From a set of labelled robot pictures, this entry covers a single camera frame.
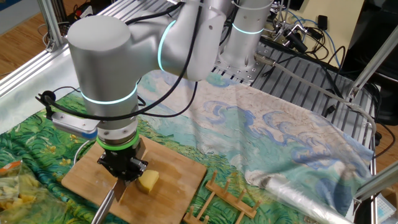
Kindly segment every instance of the plastic bag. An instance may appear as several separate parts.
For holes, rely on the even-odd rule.
[[[19,195],[19,172],[22,161],[15,161],[0,169],[0,202],[10,202]]]
[[[18,189],[17,193],[13,191],[0,200],[1,224],[63,223],[67,205],[51,195],[22,161],[12,162],[0,170],[6,171],[0,173],[0,182]],[[12,178],[14,182],[3,178]]]

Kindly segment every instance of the knife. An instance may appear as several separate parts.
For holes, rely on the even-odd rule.
[[[101,206],[99,206],[99,209],[95,214],[93,221],[91,221],[91,224],[100,224],[104,222],[106,215],[112,206],[113,199],[116,199],[116,201],[119,202],[128,185],[129,182],[125,182],[124,180],[118,179],[118,181],[116,181],[113,188],[108,192],[105,199],[102,201]]]

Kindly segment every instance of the green patterned cloth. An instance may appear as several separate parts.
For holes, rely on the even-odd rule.
[[[142,78],[138,93],[151,104],[170,89],[176,78],[152,72]],[[193,86],[182,80],[151,113],[174,114],[182,110]],[[86,112],[76,92],[58,103]],[[204,184],[214,170],[218,171],[218,185],[224,186],[231,179],[231,194],[238,196],[247,190],[243,202],[249,206],[262,200],[255,218],[244,217],[243,224],[306,223],[305,215],[271,199],[264,190],[269,177],[283,177],[309,192],[306,196],[310,202],[329,205],[342,215],[357,189],[370,177],[368,166],[373,152],[325,118],[216,74],[199,83],[197,97],[183,115],[140,116],[138,129],[143,136],[206,166],[208,172],[191,202],[195,216],[210,195]],[[45,215],[26,216],[19,223],[89,223],[93,219],[98,207],[61,185],[84,142],[55,129],[44,110],[0,135],[0,165],[22,159],[53,195],[36,201],[36,208],[42,208]],[[55,198],[58,206],[53,206]],[[300,203],[295,206],[307,212],[303,209],[306,202]],[[224,224],[235,223],[239,212],[215,197],[205,215],[211,224]],[[124,221],[108,215],[106,223]]]
[[[83,99],[77,93],[67,95],[58,103],[67,108],[85,112]],[[194,147],[183,146],[173,141],[172,136],[157,134],[148,122],[141,119],[139,131],[143,136],[207,166],[208,173],[192,201],[192,205],[195,206],[195,215],[210,195],[204,184],[211,179],[213,171],[218,170],[217,184],[224,185],[225,180],[230,178],[231,186],[236,186],[230,188],[232,194],[238,196],[240,191],[247,187],[249,193],[244,197],[244,202],[250,206],[253,206],[256,200],[264,202],[255,219],[250,220],[244,217],[242,223],[301,223],[303,221],[302,214],[264,197],[264,190],[247,186],[243,174],[234,166],[229,165],[224,156],[202,154]],[[45,215],[39,213],[33,217],[25,217],[20,223],[90,223],[98,207],[61,185],[62,178],[72,167],[77,149],[84,142],[84,139],[55,129],[52,122],[45,118],[45,110],[39,111],[0,135],[0,166],[22,159],[33,171],[37,180],[59,201],[64,202],[66,208],[61,209],[62,206],[58,205],[59,209],[53,209],[54,207],[51,206],[53,198],[48,197],[37,202],[36,205],[38,209],[45,210]],[[203,216],[205,215],[212,217],[209,223],[234,223],[239,213],[232,206],[215,197]],[[114,215],[108,215],[106,223],[125,222]]]

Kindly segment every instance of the wooden cutting board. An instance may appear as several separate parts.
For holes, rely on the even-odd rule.
[[[140,192],[133,182],[110,212],[129,223],[180,223],[206,172],[206,167],[141,136],[147,152],[147,169],[159,172],[159,180],[149,193]],[[85,199],[100,205],[116,182],[97,164],[104,150],[97,143],[63,178],[62,185]]]

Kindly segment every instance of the wooden drying rack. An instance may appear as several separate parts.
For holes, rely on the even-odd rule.
[[[207,215],[205,217],[205,220],[203,222],[199,221],[200,217],[203,215],[205,212],[207,206],[209,206],[211,200],[215,195],[217,195],[219,198],[223,199],[225,202],[228,204],[232,205],[234,208],[238,209],[241,213],[239,214],[238,219],[236,220],[235,224],[239,224],[243,218],[244,215],[247,215],[249,218],[254,218],[257,213],[257,208],[261,204],[261,200],[259,200],[254,207],[250,207],[249,205],[246,205],[244,202],[242,202],[242,198],[244,197],[244,194],[246,193],[246,189],[244,189],[241,194],[239,195],[238,198],[236,198],[234,195],[230,194],[228,192],[228,187],[229,184],[231,183],[231,180],[228,179],[225,183],[225,187],[222,188],[219,185],[215,184],[214,181],[217,176],[217,170],[214,171],[213,177],[209,182],[206,184],[206,188],[211,191],[211,195],[208,197],[206,203],[204,206],[201,208],[199,214],[197,217],[193,216],[193,206],[190,207],[189,212],[187,212],[184,216],[184,221],[188,224],[207,224],[209,220],[209,216]]]

